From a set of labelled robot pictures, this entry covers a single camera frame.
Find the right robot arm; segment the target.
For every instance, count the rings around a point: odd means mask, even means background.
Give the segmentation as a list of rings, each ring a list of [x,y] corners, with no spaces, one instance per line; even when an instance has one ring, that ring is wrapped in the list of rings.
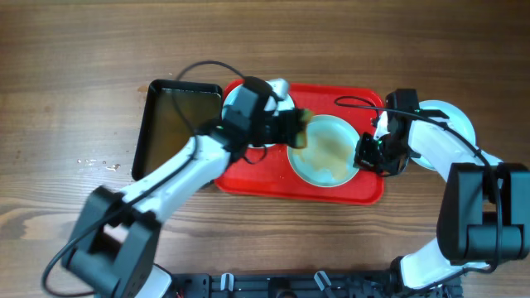
[[[376,134],[365,133],[355,162],[382,176],[402,171],[411,155],[426,158],[446,187],[436,236],[397,257],[391,294],[421,295],[468,272],[490,274],[529,254],[529,169],[491,156],[461,136],[442,111],[377,110]]]

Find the white plate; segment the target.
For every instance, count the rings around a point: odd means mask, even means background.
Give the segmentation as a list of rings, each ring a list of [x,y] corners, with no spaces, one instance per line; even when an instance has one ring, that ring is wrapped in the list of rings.
[[[422,110],[439,110],[442,111],[447,118],[435,118],[437,122],[448,123],[448,126],[457,131],[462,137],[473,145],[476,144],[475,129],[470,119],[459,108],[451,103],[441,100],[425,100],[419,103]]]

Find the red serving tray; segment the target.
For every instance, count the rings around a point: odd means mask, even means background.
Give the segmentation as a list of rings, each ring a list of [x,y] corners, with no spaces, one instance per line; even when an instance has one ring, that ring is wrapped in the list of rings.
[[[368,109],[343,108],[335,105],[335,99],[353,95],[366,99],[377,107],[383,106],[380,96],[365,88],[292,83],[289,95],[296,107],[308,108],[315,114],[341,118],[359,133],[375,131],[371,125],[375,112]],[[336,187],[311,185],[292,169],[287,157],[287,148],[283,145],[268,148],[265,159],[256,165],[246,161],[234,163],[214,183],[222,191],[232,194],[340,204],[371,205],[376,203],[384,192],[383,178],[369,171],[361,171],[352,180]]]

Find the black water tray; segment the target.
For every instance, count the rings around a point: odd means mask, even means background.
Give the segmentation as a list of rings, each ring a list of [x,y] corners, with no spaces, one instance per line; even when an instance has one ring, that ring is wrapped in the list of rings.
[[[219,117],[223,90],[217,84],[155,79],[147,98],[132,164],[138,181],[178,153],[198,128]]]

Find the green yellow sponge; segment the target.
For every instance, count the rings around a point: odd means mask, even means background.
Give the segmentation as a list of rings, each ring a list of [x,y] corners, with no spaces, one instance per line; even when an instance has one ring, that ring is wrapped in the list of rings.
[[[314,113],[309,109],[297,109],[295,121],[295,136],[293,148],[301,149],[307,146],[307,127],[314,117]]]

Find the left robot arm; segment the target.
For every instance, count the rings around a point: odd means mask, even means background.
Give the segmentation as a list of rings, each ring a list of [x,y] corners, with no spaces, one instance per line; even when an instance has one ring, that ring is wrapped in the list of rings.
[[[172,158],[118,192],[104,186],[87,198],[69,242],[55,256],[100,297],[163,297],[170,276],[154,264],[163,224],[195,192],[268,143],[301,148],[307,109],[243,114],[228,107],[194,130]]]

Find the white plate front smeared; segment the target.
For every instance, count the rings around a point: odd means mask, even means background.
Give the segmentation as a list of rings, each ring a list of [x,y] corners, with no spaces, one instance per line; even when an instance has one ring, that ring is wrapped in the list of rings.
[[[360,135],[344,119],[314,116],[306,128],[306,136],[305,148],[287,148],[291,168],[306,183],[334,188],[358,174],[354,157]]]

